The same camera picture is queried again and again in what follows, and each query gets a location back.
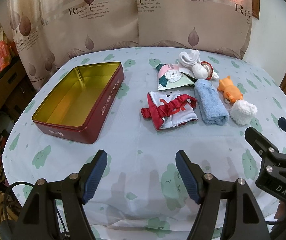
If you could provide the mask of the white fluffy sock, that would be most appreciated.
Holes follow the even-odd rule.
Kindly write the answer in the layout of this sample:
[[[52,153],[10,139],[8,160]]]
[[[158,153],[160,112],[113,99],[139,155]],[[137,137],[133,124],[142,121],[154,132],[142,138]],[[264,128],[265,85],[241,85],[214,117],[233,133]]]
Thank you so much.
[[[245,100],[237,100],[230,109],[230,117],[239,126],[248,125],[256,114],[257,107]]]

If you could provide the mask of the orange rubber animal toy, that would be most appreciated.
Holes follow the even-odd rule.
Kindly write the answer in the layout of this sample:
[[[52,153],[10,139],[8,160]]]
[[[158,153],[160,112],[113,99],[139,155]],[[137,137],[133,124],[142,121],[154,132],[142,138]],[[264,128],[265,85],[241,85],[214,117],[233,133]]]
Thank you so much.
[[[235,103],[238,100],[243,100],[243,94],[233,84],[230,76],[219,80],[217,90],[223,93],[223,99],[227,104]]]

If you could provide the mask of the blue towel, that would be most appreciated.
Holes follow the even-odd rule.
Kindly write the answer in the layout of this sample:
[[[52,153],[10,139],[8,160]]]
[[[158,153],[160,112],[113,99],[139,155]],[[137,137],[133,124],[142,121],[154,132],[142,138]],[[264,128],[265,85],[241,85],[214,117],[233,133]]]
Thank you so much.
[[[219,98],[218,91],[208,80],[195,82],[195,96],[199,103],[200,114],[204,123],[223,126],[229,120],[229,113]]]

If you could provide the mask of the white sock ball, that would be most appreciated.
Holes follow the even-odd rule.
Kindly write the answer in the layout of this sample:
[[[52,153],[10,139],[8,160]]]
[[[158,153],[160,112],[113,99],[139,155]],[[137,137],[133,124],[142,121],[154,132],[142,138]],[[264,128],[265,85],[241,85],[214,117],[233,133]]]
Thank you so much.
[[[192,72],[195,79],[207,79],[208,71],[204,68],[202,64],[196,63],[192,67]]]

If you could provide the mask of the red white garment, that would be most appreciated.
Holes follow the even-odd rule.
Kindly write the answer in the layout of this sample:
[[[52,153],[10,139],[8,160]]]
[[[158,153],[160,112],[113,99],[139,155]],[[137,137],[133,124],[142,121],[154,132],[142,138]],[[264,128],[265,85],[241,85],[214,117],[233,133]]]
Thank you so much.
[[[197,99],[180,91],[149,92],[147,108],[141,109],[144,119],[152,120],[156,130],[171,129],[197,121]]]

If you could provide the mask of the wet wipes pack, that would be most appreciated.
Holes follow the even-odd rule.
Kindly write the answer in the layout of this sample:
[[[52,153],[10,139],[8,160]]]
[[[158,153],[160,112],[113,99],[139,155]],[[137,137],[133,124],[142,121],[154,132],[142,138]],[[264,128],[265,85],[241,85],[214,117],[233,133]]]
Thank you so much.
[[[178,64],[159,64],[156,66],[158,72],[158,90],[169,90],[180,87],[193,86],[194,82],[179,71]]]

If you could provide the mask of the white sock red trim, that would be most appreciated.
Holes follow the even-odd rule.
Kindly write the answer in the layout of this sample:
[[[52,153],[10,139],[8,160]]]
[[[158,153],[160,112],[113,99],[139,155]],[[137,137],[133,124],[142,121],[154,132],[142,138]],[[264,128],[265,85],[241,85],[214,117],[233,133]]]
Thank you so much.
[[[206,61],[202,61],[200,65],[201,65],[202,79],[205,79],[205,80],[219,79],[219,75],[214,71],[214,68],[210,63]]]

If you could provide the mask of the red gold toffee tin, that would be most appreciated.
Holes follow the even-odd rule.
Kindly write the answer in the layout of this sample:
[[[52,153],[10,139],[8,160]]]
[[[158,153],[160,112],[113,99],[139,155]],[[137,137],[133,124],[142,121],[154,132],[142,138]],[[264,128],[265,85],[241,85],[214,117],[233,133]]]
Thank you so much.
[[[77,66],[53,88],[32,120],[45,134],[92,144],[124,78],[121,62]]]

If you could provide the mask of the dark wooden cabinet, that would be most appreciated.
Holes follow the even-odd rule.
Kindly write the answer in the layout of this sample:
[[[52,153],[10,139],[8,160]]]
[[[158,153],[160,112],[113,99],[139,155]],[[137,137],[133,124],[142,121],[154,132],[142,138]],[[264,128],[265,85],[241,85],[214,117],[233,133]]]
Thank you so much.
[[[15,56],[0,72],[0,111],[4,110],[16,122],[35,95],[20,58]]]

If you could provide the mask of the cloud pattern tablecloth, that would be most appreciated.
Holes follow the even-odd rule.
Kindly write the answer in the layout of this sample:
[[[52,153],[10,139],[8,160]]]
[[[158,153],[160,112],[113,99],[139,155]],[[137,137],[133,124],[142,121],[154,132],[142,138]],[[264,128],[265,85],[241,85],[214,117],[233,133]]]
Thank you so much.
[[[23,110],[3,153],[5,175],[21,204],[38,189],[68,178],[92,161],[98,150],[107,153],[107,166],[94,198],[84,212],[96,239],[186,239],[198,205],[189,198],[175,164],[185,151],[193,163],[216,178],[246,180],[264,217],[272,219],[278,200],[255,181],[261,159],[246,142],[246,128],[234,120],[208,125],[201,118],[158,131],[140,110],[147,94],[158,88],[157,65],[176,63],[179,48],[143,47],[96,52],[69,60],[46,82]],[[122,63],[124,81],[93,144],[44,134],[32,116],[51,90],[77,66]]]

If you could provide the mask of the leaf pattern beige curtain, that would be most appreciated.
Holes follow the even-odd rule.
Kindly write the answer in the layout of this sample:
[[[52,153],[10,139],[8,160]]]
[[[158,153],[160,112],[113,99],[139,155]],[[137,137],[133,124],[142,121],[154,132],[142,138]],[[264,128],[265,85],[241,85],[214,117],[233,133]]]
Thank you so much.
[[[36,89],[95,51],[178,47],[241,59],[257,1],[0,0],[0,40],[14,44]]]

